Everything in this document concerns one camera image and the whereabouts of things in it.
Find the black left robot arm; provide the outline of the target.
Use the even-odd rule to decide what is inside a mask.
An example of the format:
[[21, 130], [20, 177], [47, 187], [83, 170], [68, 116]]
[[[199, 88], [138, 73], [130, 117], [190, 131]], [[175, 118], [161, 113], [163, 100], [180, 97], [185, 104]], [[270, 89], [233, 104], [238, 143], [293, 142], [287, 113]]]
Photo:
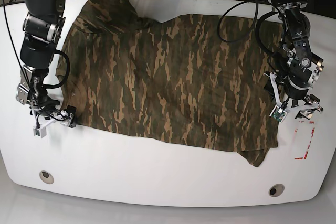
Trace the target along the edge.
[[[275, 67], [265, 75], [269, 81], [265, 90], [275, 100], [275, 106], [270, 117], [282, 122], [289, 113], [296, 118], [311, 119], [318, 111], [322, 112], [320, 100], [309, 94], [323, 71], [323, 59], [311, 51], [309, 44], [310, 22], [301, 12], [307, 0], [270, 0], [273, 10], [262, 15], [255, 27], [255, 38], [258, 45], [268, 55], [268, 61], [273, 60]], [[263, 22], [277, 14], [282, 21], [282, 35], [279, 45], [285, 51], [282, 56], [278, 50], [268, 49], [260, 38], [260, 28]]]

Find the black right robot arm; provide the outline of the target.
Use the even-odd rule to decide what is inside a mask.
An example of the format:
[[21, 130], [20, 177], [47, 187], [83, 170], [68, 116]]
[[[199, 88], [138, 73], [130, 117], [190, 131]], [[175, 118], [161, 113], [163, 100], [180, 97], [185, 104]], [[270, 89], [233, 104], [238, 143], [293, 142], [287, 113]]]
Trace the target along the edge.
[[[33, 134], [45, 137], [47, 127], [60, 122], [66, 127], [75, 127], [76, 108], [68, 106], [60, 110], [60, 101], [48, 95], [49, 89], [62, 87], [70, 74], [69, 57], [57, 50], [64, 26], [65, 0], [25, 0], [28, 14], [23, 23], [24, 40], [20, 50], [21, 81], [17, 87], [16, 100], [28, 104], [34, 117]], [[60, 55], [66, 62], [66, 72], [58, 84], [45, 84], [49, 66], [54, 55]]]

